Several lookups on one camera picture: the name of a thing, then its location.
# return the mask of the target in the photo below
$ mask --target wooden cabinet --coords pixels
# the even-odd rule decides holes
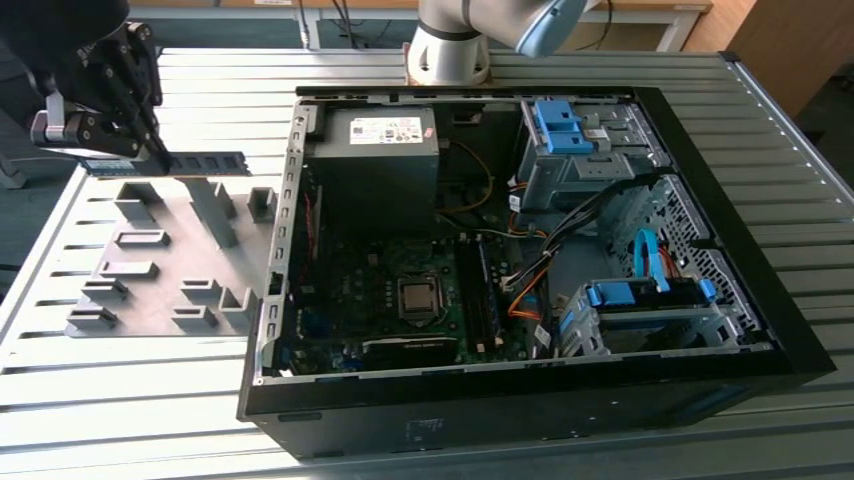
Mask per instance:
[[[790,116],[854,58],[854,1],[716,0],[685,51],[730,50]]]

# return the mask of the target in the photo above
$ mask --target slotted aluminum profile table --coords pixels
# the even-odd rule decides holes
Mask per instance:
[[[299,464],[235,420],[246,340],[74,340],[66,316],[119,212],[79,169],[0,309],[0,475],[31,478],[852,478],[854,195],[749,73],[717,55],[494,54],[505,85],[664,90],[839,371],[689,428]],[[400,84],[397,51],[166,50],[171,149],[243,150],[281,185],[298,85]]]

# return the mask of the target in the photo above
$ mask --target motherboard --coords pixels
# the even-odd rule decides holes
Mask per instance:
[[[462,235],[331,246],[283,362],[322,374],[526,359],[528,326],[508,318],[500,288],[509,243]]]

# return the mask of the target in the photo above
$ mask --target cpu socket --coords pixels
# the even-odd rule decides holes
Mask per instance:
[[[424,328],[440,318],[442,295],[434,275],[398,279],[398,313],[401,320]]]

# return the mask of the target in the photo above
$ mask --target power supply label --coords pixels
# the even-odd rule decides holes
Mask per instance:
[[[350,144],[424,143],[420,117],[355,118],[350,122]]]

